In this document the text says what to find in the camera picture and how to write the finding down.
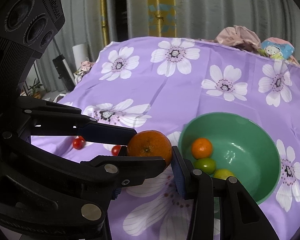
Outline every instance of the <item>purple tablecloth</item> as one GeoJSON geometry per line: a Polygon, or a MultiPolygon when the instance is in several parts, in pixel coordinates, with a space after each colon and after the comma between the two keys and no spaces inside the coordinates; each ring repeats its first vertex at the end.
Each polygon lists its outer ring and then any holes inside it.
{"type": "MultiPolygon", "coordinates": [[[[300,226],[300,68],[203,41],[135,38],[107,46],[60,103],[99,122],[159,130],[174,145],[184,125],[201,114],[229,112],[252,120],[271,136],[282,161],[279,183],[260,207],[280,240],[300,226]]],[[[75,162],[111,155],[110,145],[87,143],[75,150],[72,140],[32,137],[34,145],[75,162]]],[[[177,194],[169,167],[111,202],[113,239],[185,240],[191,206],[177,194]]],[[[215,219],[216,239],[219,229],[215,219]]]]}

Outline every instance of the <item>white cylinder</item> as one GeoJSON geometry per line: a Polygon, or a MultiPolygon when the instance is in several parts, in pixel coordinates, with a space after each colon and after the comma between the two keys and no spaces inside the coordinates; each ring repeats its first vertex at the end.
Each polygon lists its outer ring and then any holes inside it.
{"type": "Polygon", "coordinates": [[[70,67],[69,67],[69,65],[68,65],[67,60],[64,59],[62,62],[63,62],[63,64],[65,65],[65,67],[66,67],[66,69],[67,69],[67,71],[68,71],[68,73],[69,73],[69,76],[70,76],[72,82],[75,84],[75,81],[74,81],[74,75],[73,75],[73,73],[72,73],[72,71],[71,71],[71,69],[70,69],[70,67]]]}
{"type": "Polygon", "coordinates": [[[72,47],[75,67],[78,70],[81,66],[81,62],[89,60],[88,46],[86,43],[75,45],[72,47]]]}

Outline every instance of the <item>camera lens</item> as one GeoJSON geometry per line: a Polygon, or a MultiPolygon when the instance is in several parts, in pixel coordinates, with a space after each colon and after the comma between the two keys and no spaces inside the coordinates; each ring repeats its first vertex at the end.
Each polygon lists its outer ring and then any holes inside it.
{"type": "Polygon", "coordinates": [[[44,45],[46,45],[47,43],[49,43],[51,41],[51,39],[52,39],[52,35],[53,35],[53,31],[48,31],[46,33],[46,35],[44,35],[44,37],[42,38],[40,46],[43,47],[44,45]]]}
{"type": "Polygon", "coordinates": [[[33,0],[19,0],[10,10],[7,19],[7,28],[13,31],[18,28],[29,16],[33,0]]]}
{"type": "Polygon", "coordinates": [[[45,17],[38,18],[32,23],[26,33],[26,43],[34,41],[43,31],[47,23],[45,17]]]}

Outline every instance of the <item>green bowl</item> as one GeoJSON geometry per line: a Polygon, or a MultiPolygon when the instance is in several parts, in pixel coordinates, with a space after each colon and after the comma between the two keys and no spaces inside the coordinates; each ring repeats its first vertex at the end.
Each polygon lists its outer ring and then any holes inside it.
{"type": "Polygon", "coordinates": [[[211,158],[217,169],[232,171],[258,204],[274,191],[280,175],[280,157],[274,142],[260,126],[229,113],[204,114],[193,119],[178,143],[181,155],[192,162],[195,159],[191,144],[197,138],[211,141],[211,158]]]}

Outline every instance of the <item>cartoon character print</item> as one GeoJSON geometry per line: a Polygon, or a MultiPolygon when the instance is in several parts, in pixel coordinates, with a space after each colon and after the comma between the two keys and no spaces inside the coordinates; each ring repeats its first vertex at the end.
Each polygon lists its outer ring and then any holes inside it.
{"type": "Polygon", "coordinates": [[[279,48],[279,46],[268,45],[265,47],[265,51],[269,55],[270,58],[283,59],[283,55],[282,55],[282,52],[281,52],[281,49],[279,48]]]}
{"type": "Polygon", "coordinates": [[[266,47],[266,52],[268,53],[269,56],[273,56],[273,55],[279,53],[280,49],[274,45],[269,45],[266,47]]]}

